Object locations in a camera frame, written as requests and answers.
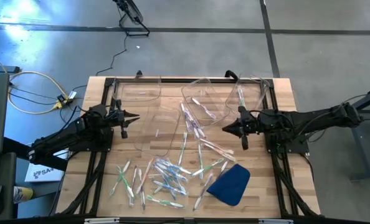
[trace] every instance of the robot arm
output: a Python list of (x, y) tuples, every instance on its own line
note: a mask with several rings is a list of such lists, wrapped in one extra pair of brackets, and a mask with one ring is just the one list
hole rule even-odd
[[(363, 118), (349, 103), (342, 103), (332, 108), (299, 113), (296, 111), (247, 111), (243, 106), (238, 108), (240, 118), (222, 130), (242, 139), (243, 149), (248, 149), (247, 135), (253, 133), (270, 133), (279, 144), (294, 141), (306, 133), (324, 130), (330, 127), (358, 126)], [(260, 112), (257, 117), (252, 112)]]
[(36, 139), (27, 152), (27, 157), (33, 164), (42, 164), (52, 168), (65, 170), (66, 161), (54, 156), (54, 153), (68, 148), (72, 152), (108, 152), (113, 139), (113, 128), (121, 127), (122, 138), (127, 138), (124, 128), (139, 118), (139, 116), (121, 110), (121, 101), (113, 100), (114, 107), (107, 113), (105, 105), (96, 105), (86, 111), (81, 117), (69, 123), (54, 134)]

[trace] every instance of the concrete floor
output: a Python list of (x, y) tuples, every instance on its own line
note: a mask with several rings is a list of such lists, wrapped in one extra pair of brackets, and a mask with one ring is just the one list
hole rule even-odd
[[(266, 0), (273, 29), (370, 30), (370, 0)], [(135, 0), (150, 27), (263, 29), (258, 0)], [(109, 0), (0, 0), (0, 23), (115, 27), (116, 7)], [(52, 76), (64, 90), (87, 83), (123, 50), (122, 32), (0, 30), (0, 60), (23, 70)], [(299, 111), (337, 105), (370, 90), (370, 35), (273, 35), (280, 76), (290, 78)], [(272, 77), (265, 34), (155, 32), (128, 38), (127, 52), (101, 75), (223, 76), (228, 69)], [(24, 75), (22, 89), (59, 94), (47, 80)], [(44, 98), (26, 95), (33, 100)], [(29, 110), (47, 106), (16, 99)], [(64, 111), (67, 118), (70, 111)], [(8, 106), (5, 135), (23, 143), (63, 125), (59, 112), (33, 116)], [(370, 122), (363, 126), (369, 130)], [(370, 222), (370, 180), (351, 183), (363, 171), (349, 129), (331, 128), (310, 144), (315, 187), (323, 215)], [(18, 161), (17, 180), (28, 163)], [(52, 197), (22, 203), (19, 217), (47, 215)]]

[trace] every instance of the clear plastic container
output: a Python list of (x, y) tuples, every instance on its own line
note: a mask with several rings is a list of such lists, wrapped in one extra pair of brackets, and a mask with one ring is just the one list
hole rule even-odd
[(117, 78), (120, 82), (117, 97), (126, 106), (146, 107), (160, 105), (161, 77)]
[(175, 137), (179, 116), (179, 110), (174, 108), (149, 107), (141, 131), (134, 141), (135, 149), (152, 156), (166, 156)]
[(202, 125), (201, 128), (219, 122), (229, 114), (229, 109), (213, 89), (208, 78), (201, 78), (182, 89), (185, 105)]
[(260, 77), (240, 75), (225, 104), (235, 114), (239, 113), (239, 106), (244, 106), (247, 110), (262, 110), (262, 100), (269, 87), (269, 82)]

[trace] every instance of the wooden tabletop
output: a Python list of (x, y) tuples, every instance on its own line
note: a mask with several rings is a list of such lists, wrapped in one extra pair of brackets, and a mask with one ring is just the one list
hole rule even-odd
[[(106, 77), (90, 77), (88, 81), (87, 91), (84, 96), (82, 108), (88, 108), (100, 104), (103, 92), (103, 84)], [(292, 87), (290, 80), (287, 78), (274, 78), (275, 93), (277, 103), (280, 110), (295, 111), (295, 101), (293, 98)], [(120, 91), (123, 91), (123, 85), (120, 84)], [(169, 111), (172, 119), (175, 119), (175, 111), (180, 111), (180, 101), (183, 100), (181, 88), (186, 85), (182, 83), (162, 83), (161, 95), (159, 103), (164, 111)], [(234, 87), (234, 84), (212, 84), (216, 93), (225, 102), (229, 93)], [(123, 109), (130, 113), (141, 115), (141, 119), (131, 123), (128, 130), (128, 139), (121, 139), (120, 127), (115, 128), (115, 137), (111, 151), (108, 153), (106, 166), (103, 176), (103, 184), (100, 194), (98, 216), (99, 217), (198, 217), (198, 218), (274, 218), (280, 217), (278, 209), (278, 198), (273, 178), (272, 161), (270, 155), (266, 152), (263, 134), (249, 135), (249, 149), (244, 151), (238, 137), (221, 131), (223, 125), (227, 125), (234, 121), (237, 114), (230, 113), (222, 122), (206, 128), (206, 135), (209, 141), (219, 144), (225, 148), (235, 151), (234, 157), (238, 163), (250, 172), (250, 180), (247, 188), (243, 194), (242, 200), (237, 206), (228, 206), (206, 193), (202, 203), (195, 212), (192, 208), (197, 197), (200, 194), (202, 186), (204, 185), (209, 172), (204, 174), (203, 180), (198, 177), (190, 178), (185, 184), (188, 191), (188, 196), (181, 196), (177, 194), (176, 203), (186, 206), (185, 209), (175, 209), (164, 207), (155, 202), (146, 201), (146, 210), (142, 211), (140, 197), (135, 199), (135, 206), (133, 208), (128, 205), (128, 196), (123, 183), (119, 183), (115, 193), (110, 197), (109, 191), (114, 186), (118, 177), (116, 167), (123, 168), (127, 160), (131, 160), (130, 167), (126, 172), (126, 179), (131, 183), (133, 178), (133, 171), (135, 165), (140, 167), (145, 172), (146, 166), (152, 155), (164, 155), (168, 153), (167, 157), (173, 164), (178, 161), (180, 146), (183, 143), (183, 132), (186, 131), (186, 125), (182, 115), (179, 116), (178, 126), (173, 135), (162, 134), (162, 140), (158, 142), (151, 142), (149, 145), (143, 145), (143, 150), (139, 151), (135, 148), (134, 142), (139, 142), (138, 135), (144, 129), (146, 119), (148, 119), (148, 105), (152, 102), (123, 102)], [(62, 191), (60, 193), (57, 212), (61, 212), (73, 201), (81, 188), (83, 187), (90, 153), (81, 152), (74, 156), (67, 166), (64, 177)], [(204, 165), (211, 164), (213, 161), (221, 158), (216, 152), (204, 148), (202, 150), (202, 157)], [(318, 201), (316, 198), (315, 187), (310, 171), (310, 167), (306, 160), (298, 154), (289, 154), (289, 163), (292, 173), (293, 184), (301, 195), (303, 200), (310, 206), (310, 208), (320, 213)], [(229, 162), (227, 168), (234, 165)], [(182, 166), (194, 172), (199, 170), (199, 159), (197, 153), (197, 143), (192, 134), (188, 134), (186, 149), (183, 156)], [(212, 169), (214, 174), (213, 180), (219, 174), (221, 166), (218, 165)], [(155, 174), (156, 171), (151, 169), (150, 174)], [(139, 179), (136, 179), (135, 188), (138, 187)], [(158, 199), (165, 199), (174, 202), (171, 194), (167, 191), (161, 191), (156, 195), (152, 195), (156, 186), (152, 183), (152, 179), (146, 179), (145, 182), (145, 197), (151, 195)], [(285, 201), (287, 209), (290, 211), (290, 203), (288, 199), (288, 192), (283, 186)], [(93, 188), (90, 191), (88, 198), (88, 209), (92, 204)]]

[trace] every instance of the blue cloth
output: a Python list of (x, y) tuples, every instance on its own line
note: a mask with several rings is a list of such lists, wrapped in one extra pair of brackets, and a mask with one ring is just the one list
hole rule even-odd
[(239, 204), (250, 179), (250, 172), (235, 164), (216, 180), (207, 190), (221, 202), (235, 206)]

